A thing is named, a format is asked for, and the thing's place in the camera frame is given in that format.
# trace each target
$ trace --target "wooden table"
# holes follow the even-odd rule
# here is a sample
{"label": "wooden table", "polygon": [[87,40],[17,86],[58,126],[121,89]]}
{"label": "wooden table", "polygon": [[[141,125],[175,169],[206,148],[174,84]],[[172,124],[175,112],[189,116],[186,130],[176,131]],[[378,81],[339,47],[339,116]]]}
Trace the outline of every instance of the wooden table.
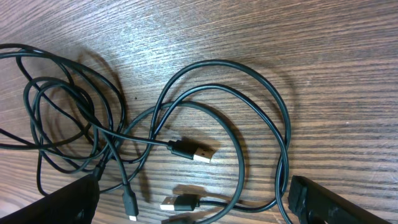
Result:
{"label": "wooden table", "polygon": [[[244,63],[263,74],[287,103],[293,127],[290,175],[304,175],[398,223],[397,11],[395,0],[2,0],[0,40],[33,45],[94,68],[123,91],[129,121],[153,106],[167,80],[189,63],[210,58]],[[24,63],[35,77],[63,77],[49,61],[28,58]],[[31,139],[22,101],[27,81],[13,59],[1,60],[0,71],[0,127]],[[243,91],[283,127],[270,94],[254,79],[228,68],[190,72],[167,100],[204,83],[222,83]],[[114,95],[104,90],[117,114]],[[92,94],[96,115],[103,118],[100,100]],[[72,110],[63,92],[51,96]],[[215,107],[239,130],[247,169],[242,200],[261,204],[272,199],[279,149],[258,115],[220,91],[199,93],[191,100]],[[76,133],[77,128],[59,113],[45,105],[42,111],[52,138]],[[146,119],[133,134],[146,137],[148,127]],[[185,215],[159,209],[169,195],[185,192],[228,198],[234,192],[237,159],[222,128],[203,113],[181,109],[169,119],[159,139],[182,136],[209,144],[216,150],[213,161],[210,165],[192,163],[155,148],[145,169],[131,183],[139,199],[139,223],[160,223]],[[12,141],[1,136],[1,142]],[[144,147],[127,142],[124,157],[136,157]],[[63,150],[84,155],[89,148],[80,140]],[[0,215],[42,197],[35,184],[36,165],[37,151],[0,150]],[[81,176],[60,174],[44,163],[42,182],[52,192]],[[119,181],[119,171],[111,162],[100,186]],[[117,190],[101,195],[93,223],[130,223],[121,194]],[[287,194],[284,202],[287,208]],[[218,208],[201,207],[190,215],[201,219],[215,211]],[[283,222],[277,207],[255,214],[230,212],[218,221]]]}

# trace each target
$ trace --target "cable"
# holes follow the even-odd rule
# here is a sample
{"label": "cable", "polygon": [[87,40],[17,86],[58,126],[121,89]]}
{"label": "cable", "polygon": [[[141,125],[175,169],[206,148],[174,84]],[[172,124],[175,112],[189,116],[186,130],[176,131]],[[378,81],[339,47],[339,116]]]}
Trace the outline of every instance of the cable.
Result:
{"label": "cable", "polygon": [[[272,208],[274,205],[278,205],[278,208],[280,210],[280,213],[282,214],[284,220],[287,223],[292,223],[289,217],[286,214],[286,211],[284,209],[284,206],[282,204],[282,197],[286,191],[287,184],[289,181],[289,160],[288,160],[288,155],[287,155],[287,150],[289,147],[290,143],[290,137],[291,137],[291,125],[290,125],[290,118],[289,118],[289,113],[287,111],[286,105],[282,99],[282,97],[279,95],[277,90],[272,86],[269,81],[267,81],[262,75],[254,71],[253,69],[242,65],[237,62],[232,62],[232,61],[227,61],[227,60],[205,60],[197,63],[193,63],[183,69],[181,69],[179,72],[177,72],[165,85],[164,89],[162,90],[161,94],[159,95],[159,98],[157,100],[157,103],[155,106],[145,110],[142,112],[140,115],[138,115],[136,118],[134,118],[130,124],[125,127],[126,123],[126,104],[124,102],[124,99],[122,97],[122,94],[120,94],[119,90],[110,82],[108,81],[104,76],[100,75],[96,71],[80,64],[74,61],[71,61],[66,58],[62,58],[59,56],[56,56],[54,54],[51,54],[49,52],[46,52],[44,50],[37,49],[35,47],[31,47],[28,45],[23,45],[23,44],[1,44],[0,49],[20,49],[17,52],[6,52],[6,53],[1,53],[0,54],[0,59],[2,58],[12,58],[14,57],[16,59],[16,63],[21,70],[22,74],[26,77],[28,80],[28,84],[25,86],[24,89],[24,104],[25,108],[27,110],[27,113],[30,118],[30,130],[32,133],[32,137],[34,142],[29,142],[24,139],[21,139],[18,136],[15,136],[3,129],[0,129],[0,134],[3,134],[21,144],[0,144],[0,148],[2,149],[11,149],[11,150],[33,150],[33,149],[38,149],[39,150],[39,157],[38,157],[38,164],[37,164],[37,188],[39,192],[43,195],[48,195],[46,193],[42,186],[41,186],[41,179],[40,179],[40,174],[41,174],[41,165],[42,165],[42,159],[44,158],[54,169],[57,169],[58,171],[65,173],[65,174],[74,174],[76,172],[87,172],[87,173],[93,173],[98,177],[98,180],[100,180],[101,175],[103,171],[105,170],[106,164],[114,159],[116,160],[119,170],[121,173],[122,177],[122,182],[120,184],[116,184],[113,187],[110,187],[108,189],[101,190],[100,193],[107,193],[112,190],[118,189],[120,187],[124,187],[124,195],[123,195],[123,201],[124,205],[126,208],[126,213],[130,216],[131,220],[135,220],[136,216],[138,215],[138,209],[136,206],[136,198],[134,192],[132,192],[131,187],[129,185],[129,182],[135,178],[135,176],[139,173],[139,171],[144,167],[144,164],[146,163],[147,158],[149,157],[150,151],[154,145],[158,146],[164,146],[167,147],[168,149],[172,150],[172,153],[177,153],[181,154],[179,150],[186,150],[186,149],[179,149],[176,148],[176,143],[175,142],[163,142],[163,141],[158,141],[156,140],[156,137],[160,130],[162,129],[163,125],[165,124],[167,118],[170,116],[172,111],[177,107],[177,106],[183,106],[183,107],[189,107],[189,108],[194,108],[196,110],[200,110],[208,115],[210,115],[212,118],[214,118],[219,124],[224,128],[224,130],[227,132],[229,137],[231,138],[234,147],[236,149],[236,155],[238,158],[238,167],[239,167],[239,174],[238,174],[238,183],[236,186],[236,190],[234,195],[232,196],[231,200],[228,203],[224,202],[216,202],[216,201],[208,201],[208,200],[201,200],[198,201],[198,205],[211,205],[211,206],[217,206],[217,207],[222,207],[223,209],[213,215],[210,218],[207,218],[202,221],[197,221],[195,223],[211,223],[219,220],[222,218],[224,215],[226,215],[230,210],[237,210],[240,212],[249,212],[249,213],[256,213],[256,212],[263,212],[266,211],[270,208]],[[32,78],[28,71],[25,69],[22,63],[22,57],[38,57],[38,58],[46,58],[49,60],[52,60],[54,63],[56,63],[65,76],[67,77],[67,82],[63,81],[58,78],[52,78],[52,77],[38,77],[38,78]],[[284,136],[280,133],[280,131],[277,129],[275,124],[271,121],[271,119],[261,110],[260,107],[258,107],[255,102],[250,100],[247,96],[239,92],[238,90],[235,90],[234,88],[225,86],[225,85],[220,85],[220,84],[206,84],[206,85],[199,85],[194,88],[191,88],[190,90],[187,90],[186,92],[182,93],[175,101],[169,102],[169,103],[163,103],[163,100],[170,89],[170,87],[177,81],[182,75],[186,74],[187,72],[200,68],[200,67],[208,67],[208,66],[225,66],[225,67],[231,67],[235,68],[237,70],[240,70],[253,78],[255,78],[258,82],[260,82],[270,93],[271,95],[275,98],[280,112],[282,113],[283,117],[283,122],[285,126],[285,133]],[[100,100],[102,101],[105,112],[106,112],[106,117],[108,120],[108,126],[105,127],[101,124],[101,122],[95,117],[95,108],[93,101],[91,99],[91,96],[82,88],[77,86],[75,82],[73,81],[72,76],[69,73],[69,70],[71,70],[73,73],[79,75],[93,90],[94,92],[99,96]],[[117,124],[116,130],[114,130],[114,122],[113,122],[113,114],[112,114],[112,109],[106,99],[106,97],[103,95],[103,93],[99,90],[99,88],[94,84],[94,82],[88,78],[86,73],[89,73],[93,75],[96,79],[100,80],[103,82],[105,85],[107,85],[117,96],[120,107],[121,107],[121,119],[119,120],[119,123]],[[30,103],[29,99],[29,92],[32,88],[35,88],[37,90],[37,93],[33,97],[32,103]],[[86,125],[83,125],[80,121],[78,121],[76,118],[74,118],[72,115],[66,113],[64,110],[59,108],[46,94],[45,92],[53,89],[53,88],[60,88],[63,90],[65,93],[70,96],[73,101],[76,104],[76,107],[78,108],[80,114],[84,119],[87,121]],[[238,138],[235,136],[233,131],[230,128],[230,121],[228,121],[227,118],[225,118],[222,114],[219,112],[215,111],[213,108],[210,108],[208,106],[205,106],[203,104],[191,102],[191,101],[184,101],[184,99],[196,92],[199,91],[205,91],[209,89],[216,89],[216,90],[221,90],[225,91],[227,93],[230,93],[234,95],[235,97],[239,98],[245,104],[247,104],[250,108],[256,112],[260,118],[267,124],[267,126],[271,129],[272,133],[274,134],[276,140],[279,143],[280,147],[280,157],[278,160],[277,164],[277,171],[275,175],[275,199],[271,200],[270,202],[266,203],[263,206],[260,207],[242,207],[239,205],[236,205],[238,202],[241,192],[243,190],[243,184],[244,184],[244,157],[243,157],[243,152],[241,149],[241,146],[239,144]],[[55,110],[60,112],[62,115],[73,121],[73,123],[77,126],[77,128],[80,130],[79,133],[75,134],[74,136],[58,141],[58,142],[52,142],[51,139],[46,135],[45,131],[43,130],[42,127],[42,118],[40,115],[40,101],[41,99],[44,99],[50,106],[52,106]],[[160,110],[166,110],[165,114],[160,118],[159,117],[159,111]],[[139,138],[135,136],[130,136],[128,135],[130,130],[140,121],[142,121],[144,118],[147,116],[152,115],[151,119],[151,124],[150,124],[150,130],[149,130],[149,136],[148,138]],[[89,130],[92,128],[93,130],[93,137],[89,135]],[[100,136],[102,136],[106,144],[100,144]],[[77,139],[85,137],[86,140],[92,145],[91,152],[88,156],[85,157],[78,157],[78,156],[69,156],[61,152],[58,147],[70,144],[73,141],[76,141]],[[125,140],[130,140],[130,141],[136,141],[136,142],[142,142],[146,143],[146,149],[142,155],[135,159],[131,160],[125,160],[120,157],[119,154],[119,149],[122,146],[123,142]],[[183,155],[186,156],[187,158],[192,158],[195,157],[195,149],[190,149],[189,153],[185,151],[183,152]],[[67,163],[69,163],[73,169],[71,170],[65,170],[56,165],[54,161],[52,161],[47,154],[53,154],[55,156],[63,158]],[[97,163],[96,167],[92,170],[86,169],[87,165],[93,162],[93,159],[101,158],[99,162]],[[76,164],[74,161],[83,161],[82,165]],[[135,169],[135,171],[127,175],[126,170],[124,168],[124,165],[128,164],[133,164],[133,163],[139,163],[138,167]]]}

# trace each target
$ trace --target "table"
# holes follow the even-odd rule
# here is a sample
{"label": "table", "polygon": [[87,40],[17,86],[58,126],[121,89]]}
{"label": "table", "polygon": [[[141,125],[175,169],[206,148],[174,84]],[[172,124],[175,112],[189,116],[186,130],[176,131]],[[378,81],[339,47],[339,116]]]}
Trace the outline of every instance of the table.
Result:
{"label": "table", "polygon": [[[110,79],[126,97],[128,120],[155,105],[167,80],[182,67],[204,59],[244,63],[280,92],[292,118],[290,175],[303,175],[360,207],[398,223],[398,2],[354,1],[1,1],[0,40],[29,44],[79,61]],[[63,77],[42,59],[24,59],[37,76]],[[31,139],[22,92],[27,83],[15,61],[0,61],[0,127]],[[203,68],[184,76],[167,100],[190,87],[222,83],[251,97],[282,128],[271,96],[252,78],[228,68]],[[115,114],[115,96],[106,91]],[[51,93],[75,110],[62,91]],[[104,116],[94,97],[96,115]],[[190,98],[224,113],[239,130],[246,159],[241,199],[262,204],[274,196],[279,149],[258,115],[220,91]],[[45,128],[54,139],[77,128],[42,106]],[[149,120],[134,130],[147,137]],[[138,223],[160,223],[185,213],[159,209],[164,197],[180,193],[228,199],[237,181],[237,159],[226,133],[203,113],[174,112],[159,139],[190,138],[216,150],[210,165],[171,156],[157,147],[131,183],[139,204]],[[1,136],[1,142],[11,142]],[[145,145],[127,142],[126,158]],[[84,140],[62,150],[84,155]],[[58,159],[62,167],[65,163]],[[42,196],[35,184],[37,151],[0,150],[0,215]],[[131,172],[135,165],[128,166]],[[52,192],[83,174],[63,175],[44,163],[42,182]],[[115,163],[100,187],[120,181]],[[122,191],[101,195],[93,223],[130,223]],[[284,197],[287,208],[287,194]],[[208,217],[219,208],[189,214]],[[278,208],[263,213],[231,212],[217,223],[283,223]]]}

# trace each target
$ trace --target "wire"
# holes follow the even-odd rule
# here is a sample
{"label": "wire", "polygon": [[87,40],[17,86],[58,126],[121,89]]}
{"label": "wire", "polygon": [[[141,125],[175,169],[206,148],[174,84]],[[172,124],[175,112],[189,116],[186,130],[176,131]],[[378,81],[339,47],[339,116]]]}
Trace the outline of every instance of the wire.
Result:
{"label": "wire", "polygon": [[[136,118],[134,118],[129,123],[129,125],[127,127],[125,127],[127,111],[126,111],[126,104],[124,102],[122,94],[120,94],[119,90],[109,80],[107,80],[104,76],[100,75],[96,71],[94,71],[80,63],[71,61],[66,58],[56,56],[56,55],[46,52],[44,50],[40,50],[40,49],[31,47],[28,45],[1,44],[0,49],[20,49],[17,52],[1,53],[0,59],[14,57],[16,59],[16,63],[18,65],[19,69],[21,70],[22,74],[28,80],[28,84],[25,86],[25,89],[24,89],[23,97],[24,97],[24,104],[25,104],[27,113],[30,118],[30,130],[32,133],[32,138],[34,140],[34,142],[29,142],[29,141],[26,141],[25,139],[22,139],[20,137],[13,135],[3,129],[0,129],[0,134],[3,134],[5,136],[21,143],[21,144],[3,144],[3,143],[1,143],[0,148],[12,149],[12,150],[33,150],[33,149],[39,150],[36,178],[37,178],[37,188],[41,194],[48,195],[48,193],[46,193],[41,186],[40,174],[41,174],[41,165],[42,165],[43,158],[54,169],[57,169],[58,171],[65,173],[65,174],[74,174],[74,173],[77,173],[80,171],[90,173],[93,170],[88,170],[88,169],[86,169],[86,167],[88,164],[93,162],[93,159],[101,158],[99,161],[99,164],[103,164],[103,165],[105,165],[111,159],[114,159],[114,160],[116,160],[116,162],[119,166],[119,170],[120,170],[121,177],[122,177],[123,181],[119,184],[116,184],[113,187],[101,190],[100,193],[107,193],[112,190],[118,189],[118,188],[122,187],[123,185],[128,185],[129,182],[133,178],[135,178],[135,176],[139,173],[139,171],[144,167],[144,164],[145,164],[147,158],[149,157],[150,151],[154,145],[168,146],[167,142],[158,141],[158,140],[156,140],[156,137],[157,137],[158,133],[160,132],[160,130],[162,129],[163,125],[165,124],[167,118],[172,113],[172,111],[177,106],[183,106],[183,107],[189,107],[189,108],[194,108],[196,110],[200,110],[200,111],[210,115],[217,122],[219,122],[219,124],[224,128],[224,130],[230,136],[230,138],[234,144],[234,147],[236,149],[236,155],[238,158],[238,167],[239,167],[238,183],[236,186],[235,193],[232,196],[229,203],[209,201],[209,200],[200,201],[199,202],[200,205],[211,205],[211,206],[223,207],[223,209],[221,211],[219,211],[218,213],[216,213],[215,215],[213,215],[212,217],[207,218],[202,221],[197,221],[195,223],[215,222],[218,219],[222,218],[224,215],[226,215],[230,210],[237,210],[240,212],[248,212],[248,213],[256,213],[256,212],[266,211],[275,205],[278,205],[279,211],[282,214],[284,220],[287,223],[292,223],[291,220],[289,219],[289,217],[287,216],[287,213],[282,204],[282,197],[286,191],[287,184],[289,181],[289,160],[288,160],[288,155],[287,155],[287,150],[289,148],[290,138],[291,138],[291,125],[290,125],[289,113],[287,111],[287,107],[286,107],[282,97],[279,95],[279,93],[275,89],[275,87],[273,87],[272,84],[268,80],[266,80],[262,75],[260,75],[253,69],[251,69],[245,65],[242,65],[240,63],[227,61],[227,60],[205,60],[205,61],[193,63],[193,64],[181,69],[167,82],[167,84],[165,85],[161,94],[159,95],[159,98],[158,98],[155,106],[142,112],[140,115],[138,115]],[[54,63],[56,63],[61,68],[61,70],[67,77],[68,81],[66,82],[61,79],[52,78],[52,77],[32,78],[29,75],[28,71],[23,66],[22,57],[38,57],[38,58],[47,58],[49,60],[52,60]],[[284,129],[285,129],[284,136],[280,133],[280,131],[277,129],[277,127],[272,122],[272,120],[265,114],[265,112],[263,112],[263,110],[261,110],[261,108],[258,107],[257,104],[255,104],[255,102],[250,100],[247,96],[245,96],[238,90],[235,90],[234,88],[231,88],[231,87],[228,87],[225,85],[206,84],[206,85],[196,86],[196,87],[191,88],[190,90],[187,90],[186,92],[182,93],[175,101],[169,102],[169,103],[163,103],[163,100],[164,100],[168,90],[170,89],[170,87],[182,75],[186,74],[187,72],[189,72],[193,69],[200,68],[200,67],[208,67],[208,66],[225,66],[225,67],[235,68],[237,70],[240,70],[240,71],[252,76],[259,83],[261,83],[271,93],[271,95],[275,98],[275,100],[279,106],[280,112],[282,113],[284,126],[285,126],[284,127]],[[79,75],[98,95],[98,97],[102,101],[104,108],[105,108],[106,117],[108,120],[107,127],[104,127],[101,124],[101,122],[95,117],[95,108],[94,108],[94,104],[93,104],[93,100],[91,99],[91,96],[84,89],[75,85],[75,82],[73,81],[73,78],[70,75],[68,69],[71,70],[73,73]],[[111,109],[106,97],[99,90],[99,88],[94,84],[94,82],[90,78],[88,78],[86,73],[93,75],[96,79],[100,80],[105,85],[107,85],[116,94],[119,104],[120,104],[120,107],[121,107],[121,118],[119,120],[119,123],[117,124],[116,130],[114,130],[112,109]],[[29,92],[31,91],[32,88],[36,89],[37,93],[33,97],[32,103],[30,103]],[[59,108],[45,94],[46,91],[48,91],[52,88],[62,89],[63,91],[65,91],[68,94],[68,96],[70,96],[74,100],[80,114],[87,121],[86,125],[83,125],[79,120],[74,118],[72,115],[66,113],[64,110]],[[243,152],[242,152],[241,146],[239,144],[238,138],[231,130],[231,125],[230,125],[231,122],[225,116],[223,116],[222,114],[217,112],[214,108],[210,108],[206,105],[191,102],[191,101],[183,101],[187,96],[189,96],[193,93],[196,93],[199,91],[204,91],[204,90],[209,90],[209,89],[217,89],[217,90],[225,91],[225,92],[230,93],[230,94],[234,95],[235,97],[239,98],[243,102],[245,102],[267,124],[267,126],[271,129],[272,133],[274,134],[274,136],[279,144],[280,157],[278,160],[277,170],[276,170],[276,175],[275,175],[275,198],[263,206],[242,207],[242,206],[236,205],[236,203],[238,202],[238,200],[241,196],[241,192],[243,190],[245,169],[244,169]],[[42,125],[42,118],[40,115],[40,106],[39,106],[42,98],[50,106],[52,106],[55,110],[57,110],[59,113],[61,113],[62,115],[64,115],[65,117],[67,117],[68,119],[73,121],[73,123],[77,126],[77,128],[80,130],[80,132],[68,139],[65,139],[65,140],[62,140],[59,142],[52,142],[51,139],[46,135],[46,133],[43,129],[43,125]],[[166,110],[166,109],[167,109],[167,111],[165,112],[165,114],[161,118],[159,118],[159,111]],[[139,123],[140,121],[142,121],[144,118],[146,118],[149,115],[152,115],[152,119],[151,119],[148,138],[139,138],[139,137],[128,135],[129,132],[131,131],[131,129],[137,123]],[[91,128],[93,129],[93,138],[89,135],[89,130]],[[105,145],[100,144],[100,134],[106,141]],[[85,156],[85,157],[69,156],[69,155],[64,154],[63,152],[61,152],[58,149],[58,147],[66,145],[66,144],[70,144],[71,142],[76,141],[77,139],[79,139],[81,137],[85,137],[86,140],[92,145],[91,152],[88,156]],[[147,146],[146,146],[144,153],[135,159],[131,159],[131,160],[122,159],[120,157],[120,154],[118,151],[125,140],[146,143]],[[63,158],[67,163],[69,163],[73,167],[73,169],[71,169],[71,170],[62,169],[61,167],[56,165],[56,163],[54,163],[54,161],[51,160],[47,154],[53,154],[55,156]],[[78,165],[74,161],[83,161],[83,163],[82,163],[82,165]],[[125,164],[126,165],[133,164],[133,163],[139,163],[139,165],[132,174],[127,175],[124,165]]]}

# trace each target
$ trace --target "cord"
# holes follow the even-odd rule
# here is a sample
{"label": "cord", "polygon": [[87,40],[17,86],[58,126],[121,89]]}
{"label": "cord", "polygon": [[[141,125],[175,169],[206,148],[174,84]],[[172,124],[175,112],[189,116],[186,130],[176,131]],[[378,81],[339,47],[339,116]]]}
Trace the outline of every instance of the cord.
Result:
{"label": "cord", "polygon": [[[46,193],[42,186],[41,186],[41,165],[42,165],[42,159],[44,158],[54,169],[57,169],[58,171],[64,173],[64,174],[74,174],[77,172],[86,172],[86,173],[93,173],[98,176],[98,179],[100,180],[101,175],[106,167],[106,164],[111,160],[114,159],[116,160],[119,170],[121,173],[122,177],[122,182],[120,184],[116,184],[113,187],[110,187],[108,189],[101,190],[100,193],[107,193],[112,190],[116,190],[120,187],[124,187],[124,195],[123,195],[123,200],[126,208],[126,213],[130,216],[130,219],[133,220],[136,218],[138,215],[138,209],[136,207],[136,198],[134,192],[132,192],[131,187],[129,185],[129,182],[135,178],[135,176],[139,173],[139,171],[144,167],[144,164],[149,157],[150,151],[154,145],[158,146],[165,146],[169,149],[173,149],[173,146],[175,144],[171,144],[170,142],[163,142],[163,141],[158,141],[155,140],[159,131],[162,129],[163,125],[165,124],[167,118],[170,116],[172,111],[177,107],[177,106],[182,106],[182,107],[189,107],[189,108],[194,108],[196,110],[200,110],[202,112],[205,112],[206,114],[210,115],[213,119],[215,119],[219,124],[224,128],[224,130],[227,132],[229,137],[231,138],[234,147],[236,149],[236,155],[238,158],[238,167],[239,167],[239,174],[238,174],[238,183],[236,185],[236,190],[234,195],[232,196],[231,200],[228,203],[224,202],[216,202],[216,201],[209,201],[209,200],[201,200],[198,202],[200,205],[211,205],[211,206],[217,206],[217,207],[222,207],[223,209],[213,215],[210,218],[207,218],[202,221],[197,221],[195,223],[212,223],[220,218],[222,218],[224,215],[226,215],[230,210],[237,210],[240,212],[249,212],[249,213],[256,213],[256,212],[263,212],[266,211],[270,208],[272,208],[274,205],[278,205],[278,208],[280,210],[280,213],[282,214],[284,220],[287,223],[292,223],[289,217],[287,216],[287,213],[284,209],[284,206],[282,204],[282,197],[286,191],[287,184],[289,181],[289,160],[288,160],[288,155],[287,155],[287,150],[289,147],[290,143],[290,137],[291,137],[291,126],[290,126],[290,118],[289,118],[289,113],[287,111],[287,107],[282,99],[282,97],[279,95],[277,90],[272,86],[272,84],[267,81],[262,75],[254,71],[253,69],[242,65],[237,62],[232,62],[232,61],[227,61],[227,60],[204,60],[201,62],[193,63],[189,66],[186,66],[185,68],[181,69],[179,72],[177,72],[165,85],[164,89],[162,90],[161,94],[159,95],[159,98],[157,100],[157,103],[155,106],[145,110],[142,112],[140,115],[138,115],[136,118],[134,118],[127,127],[125,127],[126,123],[126,104],[124,102],[124,98],[122,97],[122,94],[120,94],[119,90],[110,82],[108,81],[104,76],[100,75],[96,71],[80,64],[74,61],[71,61],[66,58],[62,58],[59,56],[56,56],[54,54],[51,54],[50,52],[46,52],[44,50],[37,49],[35,47],[31,47],[28,45],[23,45],[23,44],[0,44],[0,49],[20,49],[17,52],[6,52],[6,53],[1,53],[0,54],[0,59],[2,58],[12,58],[14,57],[16,59],[17,65],[19,69],[21,70],[22,74],[26,77],[28,80],[28,84],[25,86],[24,89],[24,104],[27,110],[27,113],[30,118],[30,130],[32,133],[32,137],[34,142],[29,142],[24,139],[21,139],[3,129],[0,129],[0,134],[3,134],[21,144],[0,144],[0,148],[2,149],[12,149],[12,150],[33,150],[33,149],[38,149],[39,150],[39,156],[38,156],[38,163],[37,163],[37,188],[39,192],[43,195],[48,195]],[[67,77],[68,81],[65,82],[61,79],[58,78],[52,78],[52,77],[38,77],[38,78],[32,78],[25,67],[23,66],[22,63],[22,57],[38,57],[38,58],[47,58],[49,60],[52,60],[54,63],[56,63],[60,69],[63,71],[65,76]],[[283,121],[284,121],[284,126],[285,126],[285,133],[284,137],[280,133],[280,131],[277,129],[275,124],[271,121],[271,119],[263,112],[263,110],[258,107],[255,102],[250,100],[247,96],[239,92],[238,90],[235,90],[234,88],[225,86],[225,85],[220,85],[220,84],[206,84],[206,85],[200,85],[196,86],[194,88],[191,88],[190,90],[187,90],[186,92],[182,93],[175,101],[169,102],[169,103],[163,103],[163,100],[170,89],[170,87],[177,81],[182,75],[186,74],[190,70],[200,68],[200,67],[208,67],[208,66],[225,66],[225,67],[231,67],[235,68],[237,70],[240,70],[253,78],[255,78],[258,82],[260,82],[270,93],[271,95],[275,98],[279,109],[282,113]],[[91,96],[82,88],[79,86],[75,85],[75,82],[73,81],[72,76],[69,73],[69,70],[71,70],[73,73],[79,75],[87,84],[94,90],[94,92],[99,96],[101,99],[105,112],[106,112],[106,117],[108,120],[108,125],[107,127],[104,127],[100,121],[95,117],[95,109],[94,109],[94,104],[91,99]],[[99,90],[99,88],[94,84],[94,82],[88,78],[86,73],[89,73],[93,75],[96,79],[100,80],[103,82],[105,85],[107,85],[117,96],[120,107],[121,107],[121,118],[119,120],[119,123],[117,124],[116,130],[114,130],[114,121],[113,121],[113,114],[111,107],[106,99],[106,97],[103,95],[103,93]],[[35,88],[37,90],[37,93],[33,97],[32,103],[30,103],[29,99],[29,92],[32,88]],[[84,117],[84,119],[87,121],[86,125],[83,125],[81,122],[79,122],[76,118],[71,116],[70,114],[66,113],[64,110],[59,108],[51,99],[45,94],[45,92],[49,89],[52,88],[60,88],[63,91],[65,91],[76,103],[76,106],[80,112],[80,114]],[[222,114],[217,112],[214,108],[210,108],[209,106],[199,104],[196,102],[191,102],[191,101],[184,101],[186,97],[189,95],[199,92],[199,91],[204,91],[204,90],[209,90],[209,89],[216,89],[216,90],[221,90],[225,91],[227,93],[230,93],[234,95],[235,97],[239,98],[243,102],[245,102],[248,106],[250,106],[254,112],[256,112],[260,118],[268,125],[268,127],[271,129],[272,133],[274,134],[276,140],[279,143],[280,147],[280,157],[278,160],[277,164],[277,170],[276,170],[276,175],[275,175],[275,199],[271,200],[270,202],[266,203],[263,206],[260,207],[242,207],[239,205],[236,205],[238,202],[241,192],[243,190],[243,183],[244,183],[244,157],[243,157],[243,151],[241,149],[241,146],[239,144],[238,138],[236,135],[233,133],[233,131],[230,128],[229,121],[227,118],[225,118]],[[52,106],[55,110],[60,112],[62,115],[73,121],[73,123],[78,127],[80,130],[79,133],[75,134],[74,136],[58,141],[58,142],[52,142],[51,139],[46,135],[45,131],[43,130],[42,127],[42,118],[40,115],[40,101],[41,99],[44,99],[50,106]],[[159,118],[159,111],[160,110],[167,110],[165,114]],[[152,115],[151,119],[151,124],[150,124],[150,130],[149,130],[149,136],[148,138],[139,138],[135,136],[130,136],[128,135],[130,130],[141,120],[146,118],[147,116]],[[93,137],[89,135],[89,130],[92,128],[93,130]],[[106,144],[101,145],[99,140],[100,136],[102,136]],[[77,156],[69,156],[61,152],[58,147],[70,144],[73,141],[76,141],[77,139],[85,137],[86,140],[93,146],[90,154],[85,157],[77,157]],[[123,142],[125,140],[130,140],[130,141],[136,141],[136,142],[142,142],[146,143],[146,149],[142,155],[135,159],[131,160],[125,160],[120,157],[119,154],[119,149]],[[195,153],[195,150],[191,154],[189,154],[188,157],[194,156],[193,154]],[[67,163],[69,163],[73,169],[70,170],[65,170],[56,163],[54,163],[53,160],[51,160],[47,154],[53,154],[55,156],[63,158]],[[96,165],[94,169],[86,169],[87,165],[93,162],[93,159],[101,158]],[[76,164],[74,161],[83,161],[82,165]],[[126,170],[124,168],[124,165],[128,164],[133,164],[133,163],[139,163],[138,167],[135,169],[135,171],[127,175]]]}

